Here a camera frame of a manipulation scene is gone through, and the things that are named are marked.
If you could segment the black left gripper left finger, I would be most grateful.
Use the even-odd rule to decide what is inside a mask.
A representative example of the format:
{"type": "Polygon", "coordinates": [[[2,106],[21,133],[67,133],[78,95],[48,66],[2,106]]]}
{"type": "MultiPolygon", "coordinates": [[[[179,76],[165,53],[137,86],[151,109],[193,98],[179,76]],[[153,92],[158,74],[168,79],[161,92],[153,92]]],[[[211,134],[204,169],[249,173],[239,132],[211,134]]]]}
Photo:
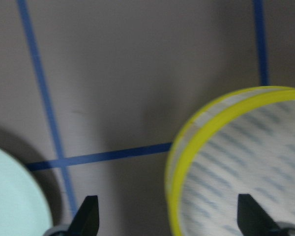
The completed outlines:
{"type": "Polygon", "coordinates": [[[96,236],[99,231],[98,196],[86,196],[66,232],[67,236],[96,236]]]}

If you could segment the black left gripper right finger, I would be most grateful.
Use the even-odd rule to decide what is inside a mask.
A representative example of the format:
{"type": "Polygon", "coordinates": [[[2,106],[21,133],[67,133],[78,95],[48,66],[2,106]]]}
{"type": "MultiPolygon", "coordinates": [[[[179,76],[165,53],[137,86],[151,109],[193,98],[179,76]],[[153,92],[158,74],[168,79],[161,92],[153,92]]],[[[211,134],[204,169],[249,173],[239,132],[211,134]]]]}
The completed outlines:
{"type": "Polygon", "coordinates": [[[278,236],[281,231],[250,194],[238,194],[237,225],[243,236],[278,236]]]}

